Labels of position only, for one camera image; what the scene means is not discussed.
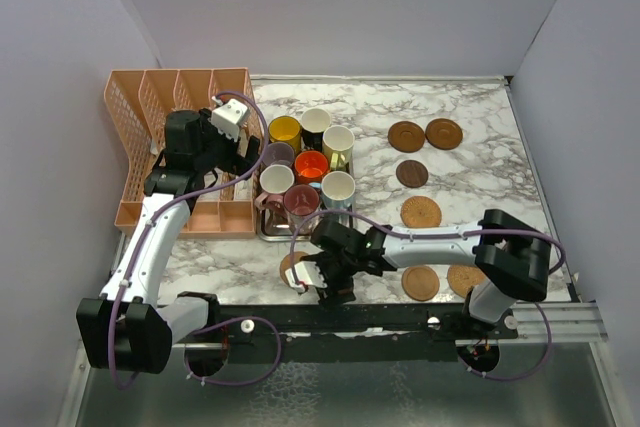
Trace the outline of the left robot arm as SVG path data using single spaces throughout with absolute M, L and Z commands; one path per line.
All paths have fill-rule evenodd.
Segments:
M 138 223 L 120 264 L 96 298 L 84 298 L 76 320 L 94 368 L 157 374 L 172 347 L 192 334 L 206 342 L 220 332 L 221 318 L 208 294 L 186 294 L 158 304 L 159 287 L 173 246 L 198 198 L 211 192 L 205 177 L 217 170 L 241 180 L 259 165 L 260 140 L 252 136 L 239 153 L 250 110 L 231 99 L 210 110 L 167 115 L 165 147 L 143 186 Z

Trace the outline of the dark walnut coaster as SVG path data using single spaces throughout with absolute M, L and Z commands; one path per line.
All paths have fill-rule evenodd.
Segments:
M 428 169 L 416 160 L 402 161 L 396 168 L 396 177 L 405 187 L 419 188 L 424 186 L 429 178 Z

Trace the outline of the brown ringed wooden coaster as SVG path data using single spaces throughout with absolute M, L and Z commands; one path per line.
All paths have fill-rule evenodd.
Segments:
M 418 124 L 410 121 L 394 123 L 389 128 L 387 137 L 394 149 L 404 153 L 419 151 L 425 142 L 423 129 Z

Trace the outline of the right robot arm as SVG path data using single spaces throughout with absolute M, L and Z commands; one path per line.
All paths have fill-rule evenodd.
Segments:
M 548 278 L 565 261 L 553 237 L 499 209 L 488 209 L 477 222 L 450 227 L 418 228 L 370 224 L 360 232 L 337 221 L 337 211 L 312 215 L 317 225 L 310 241 L 319 253 L 290 262 L 285 275 L 299 293 L 315 289 L 325 305 L 353 300 L 353 277 L 422 264 L 478 268 L 484 281 L 472 288 L 459 314 L 461 330 L 481 338 L 518 301 L 541 302 Z

